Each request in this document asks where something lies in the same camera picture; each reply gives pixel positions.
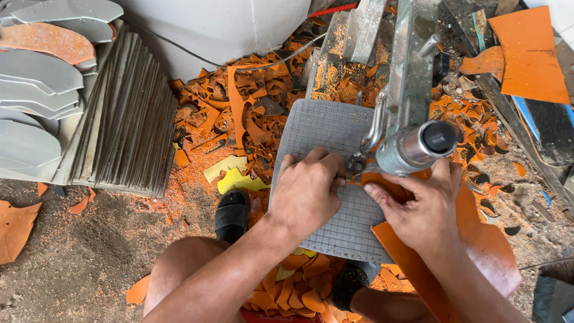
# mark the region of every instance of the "black sandal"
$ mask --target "black sandal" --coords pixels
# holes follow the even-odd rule
[[[223,194],[215,210],[215,234],[218,241],[227,241],[231,245],[247,232],[247,201],[247,195],[240,190]]]

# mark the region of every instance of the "blue strip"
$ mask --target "blue strip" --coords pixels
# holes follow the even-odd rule
[[[546,198],[546,201],[548,202],[548,206],[552,205],[552,201],[550,200],[550,196],[548,196],[548,194],[545,191],[542,191],[542,194]]]
[[[516,108],[518,108],[518,110],[520,110],[520,113],[522,114],[522,118],[524,119],[524,121],[528,125],[528,128],[530,128],[530,130],[531,130],[532,134],[534,135],[534,137],[536,138],[536,140],[538,140],[538,142],[540,142],[540,134],[538,132],[538,129],[534,125],[534,120],[532,120],[532,115],[530,114],[530,110],[528,110],[528,107],[526,106],[526,101],[524,100],[524,98],[512,95],[512,101],[514,101]]]
[[[574,111],[572,111],[572,107],[569,104],[564,105],[566,107],[566,112],[568,113],[568,117],[570,117],[570,123],[572,127],[574,127]]]

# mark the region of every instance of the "black cable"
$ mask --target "black cable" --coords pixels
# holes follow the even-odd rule
[[[138,29],[143,30],[143,31],[146,32],[146,33],[150,33],[150,34],[152,34],[152,35],[158,37],[159,39],[162,39],[162,40],[164,40],[164,41],[167,41],[168,43],[170,43],[170,44],[174,45],[175,47],[181,49],[182,51],[184,51],[184,52],[190,54],[191,56],[193,56],[193,57],[195,57],[195,58],[197,58],[197,59],[200,59],[200,60],[206,62],[207,64],[220,67],[220,68],[222,68],[222,69],[224,69],[224,70],[227,69],[227,66],[219,65],[219,64],[216,64],[216,63],[214,63],[214,62],[212,62],[212,61],[209,61],[209,60],[207,60],[207,59],[205,59],[205,58],[203,58],[203,57],[201,57],[201,56],[199,56],[199,55],[197,55],[197,54],[195,54],[195,53],[193,53],[193,52],[191,52],[191,51],[185,49],[185,48],[184,48],[183,46],[181,46],[180,44],[178,44],[178,43],[176,43],[176,42],[174,42],[174,41],[171,41],[171,40],[165,38],[165,37],[162,36],[162,35],[156,34],[156,33],[152,32],[151,30],[147,30],[147,29],[142,28],[142,27],[137,26],[137,25],[134,25],[134,26],[135,26],[136,28],[138,28]],[[279,64],[281,64],[281,63],[283,63],[283,62],[286,62],[286,61],[288,61],[289,59],[291,59],[291,58],[293,58],[293,57],[299,55],[301,52],[303,52],[303,51],[306,50],[309,46],[311,46],[316,40],[319,40],[319,39],[325,37],[326,34],[327,34],[327,33],[324,33],[324,34],[322,34],[322,35],[317,36],[317,37],[316,37],[315,39],[313,39],[312,41],[306,43],[305,46],[303,46],[303,47],[299,48],[298,50],[294,51],[291,55],[289,55],[289,56],[287,56],[286,58],[284,58],[284,59],[282,59],[282,60],[280,60],[280,61],[277,61],[277,62],[275,62],[275,63],[273,63],[273,64],[265,65],[265,66],[262,66],[262,67],[238,68],[236,71],[240,71],[240,72],[256,71],[256,70],[261,70],[261,69],[263,69],[263,68],[268,68],[268,67],[272,67],[272,66],[275,66],[275,65],[279,65]]]

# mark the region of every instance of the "person's right hand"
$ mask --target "person's right hand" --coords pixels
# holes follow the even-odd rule
[[[455,198],[460,188],[462,170],[446,158],[431,167],[432,176],[423,180],[409,175],[405,178],[383,173],[389,182],[413,192],[415,200],[400,204],[380,185],[365,184],[364,190],[385,213],[393,231],[419,255],[432,255],[459,245],[456,227]]]
[[[301,243],[339,210],[337,189],[345,184],[344,175],[341,155],[324,147],[313,149],[302,161],[285,155],[268,214]]]

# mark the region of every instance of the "gray grid cutting mat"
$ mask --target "gray grid cutting mat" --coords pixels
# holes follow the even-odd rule
[[[347,161],[359,150],[372,118],[373,109],[367,107],[312,99],[295,101],[277,151],[272,193],[286,154],[303,159],[313,148],[323,146],[339,152]],[[348,259],[393,263],[371,231],[371,226],[385,219],[379,205],[358,185],[346,184],[337,194],[339,211],[301,247]]]

